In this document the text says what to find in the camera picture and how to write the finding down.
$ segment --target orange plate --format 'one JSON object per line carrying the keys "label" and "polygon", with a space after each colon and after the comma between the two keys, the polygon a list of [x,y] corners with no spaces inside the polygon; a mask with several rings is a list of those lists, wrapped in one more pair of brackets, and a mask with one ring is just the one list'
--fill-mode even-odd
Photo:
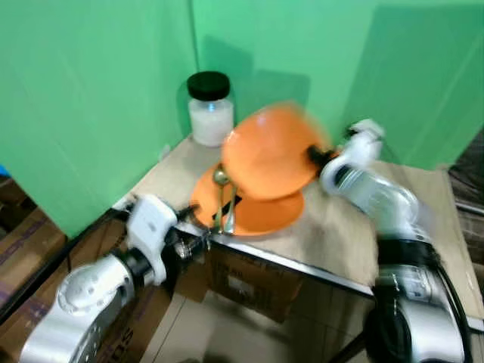
{"label": "orange plate", "polygon": [[246,195],[270,200],[293,194],[307,185],[318,167],[306,149],[323,140],[295,104],[266,107],[246,118],[227,137],[222,162],[231,179]]}
{"label": "orange plate", "polygon": [[[218,164],[211,167],[198,180],[192,203],[200,208],[195,212],[197,220],[209,227],[213,226],[213,215],[219,206],[219,186],[212,180],[212,174]],[[304,208],[304,197],[297,192],[289,197],[277,200],[251,200],[246,194],[238,192],[242,200],[235,207],[235,232],[239,236],[256,236],[278,231],[295,222]],[[231,185],[224,186],[224,205],[230,203]]]}

